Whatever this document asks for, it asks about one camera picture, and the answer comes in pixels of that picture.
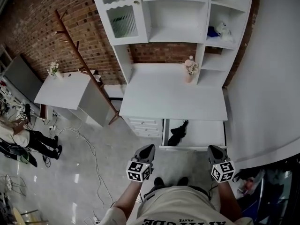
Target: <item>blue object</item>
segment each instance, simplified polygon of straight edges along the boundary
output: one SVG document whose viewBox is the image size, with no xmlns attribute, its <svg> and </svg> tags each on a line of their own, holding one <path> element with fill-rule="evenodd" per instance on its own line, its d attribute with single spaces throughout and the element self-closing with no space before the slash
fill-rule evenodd
<svg viewBox="0 0 300 225">
<path fill-rule="evenodd" d="M 210 36 L 211 38 L 213 37 L 218 37 L 218 33 L 215 31 L 215 28 L 212 26 L 208 27 L 208 31 L 207 31 L 207 36 Z"/>
</svg>

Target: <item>open drawer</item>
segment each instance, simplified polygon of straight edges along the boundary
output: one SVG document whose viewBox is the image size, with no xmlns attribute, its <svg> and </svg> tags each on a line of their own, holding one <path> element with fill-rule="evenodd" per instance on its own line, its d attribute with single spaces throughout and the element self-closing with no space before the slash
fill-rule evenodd
<svg viewBox="0 0 300 225">
<path fill-rule="evenodd" d="M 186 135 L 176 147 L 168 146 L 171 129 L 178 128 L 183 120 L 164 119 L 163 138 L 160 149 L 170 151 L 206 151 L 209 145 L 226 148 L 223 121 L 189 120 Z"/>
</svg>

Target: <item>person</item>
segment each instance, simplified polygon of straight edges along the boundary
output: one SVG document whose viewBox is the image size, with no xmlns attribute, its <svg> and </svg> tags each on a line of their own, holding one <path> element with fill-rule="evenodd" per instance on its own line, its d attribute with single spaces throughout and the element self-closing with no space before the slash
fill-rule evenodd
<svg viewBox="0 0 300 225">
<path fill-rule="evenodd" d="M 23 148 L 34 149 L 49 158 L 59 159 L 62 146 L 58 146 L 58 137 L 45 137 L 39 131 L 26 130 L 24 125 L 28 120 L 16 119 L 12 122 L 0 119 L 0 138 L 10 144 L 17 144 Z"/>
<path fill-rule="evenodd" d="M 125 225 L 140 193 L 141 182 L 132 181 L 107 211 L 100 225 Z M 188 186 L 188 178 L 177 186 L 166 187 L 155 178 L 154 188 L 145 195 L 137 219 L 132 225 L 252 225 L 251 218 L 242 217 L 241 209 L 228 182 L 219 183 L 221 209 L 216 211 L 206 191 Z"/>
</svg>

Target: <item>wooden coat rack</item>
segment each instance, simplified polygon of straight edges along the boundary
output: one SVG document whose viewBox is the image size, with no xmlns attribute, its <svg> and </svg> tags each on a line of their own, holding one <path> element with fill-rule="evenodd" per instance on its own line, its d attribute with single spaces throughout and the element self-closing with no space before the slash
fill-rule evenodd
<svg viewBox="0 0 300 225">
<path fill-rule="evenodd" d="M 86 65 L 85 61 L 83 60 L 81 54 L 78 52 L 78 48 L 79 48 L 79 41 L 77 41 L 76 45 L 74 44 L 72 38 L 70 37 L 64 23 L 62 22 L 62 18 L 64 17 L 64 15 L 66 14 L 67 11 L 65 11 L 63 13 L 62 16 L 60 16 L 60 14 L 58 13 L 57 10 L 54 11 L 55 17 L 58 21 L 58 24 L 61 28 L 61 31 L 56 31 L 56 34 L 59 33 L 63 33 L 66 36 L 66 40 L 61 40 L 62 42 L 68 42 L 71 45 L 71 48 L 74 50 L 75 55 L 77 56 L 77 58 L 79 59 L 79 61 L 81 62 L 81 64 L 83 65 L 83 67 L 81 67 L 79 70 L 84 70 L 86 71 L 83 72 L 85 74 L 88 74 L 91 78 L 91 80 L 93 81 L 93 83 L 95 84 L 95 86 L 97 87 L 97 89 L 99 90 L 99 92 L 102 94 L 102 96 L 105 98 L 105 100 L 107 101 L 107 103 L 109 104 L 109 106 L 112 108 L 112 110 L 114 111 L 114 117 L 110 120 L 110 122 L 108 123 L 108 125 L 111 125 L 114 121 L 116 121 L 119 118 L 119 111 L 117 111 L 115 109 L 115 107 L 113 106 L 113 104 L 111 103 L 111 101 L 108 99 L 108 97 L 106 96 L 106 94 L 103 92 L 102 88 L 99 86 L 97 80 L 94 78 L 93 74 L 91 73 L 90 69 L 88 68 L 88 66 Z"/>
</svg>

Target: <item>white cube marker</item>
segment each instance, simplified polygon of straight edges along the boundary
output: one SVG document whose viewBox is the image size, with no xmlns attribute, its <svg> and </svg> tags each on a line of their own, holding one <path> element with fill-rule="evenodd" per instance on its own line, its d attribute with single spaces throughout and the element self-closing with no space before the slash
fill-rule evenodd
<svg viewBox="0 0 300 225">
<path fill-rule="evenodd" d="M 233 161 L 215 164 L 211 170 L 211 175 L 218 183 L 232 180 L 234 174 L 235 167 Z"/>
<path fill-rule="evenodd" d="M 143 182 L 150 176 L 150 164 L 128 161 L 126 174 L 129 180 Z"/>
</svg>

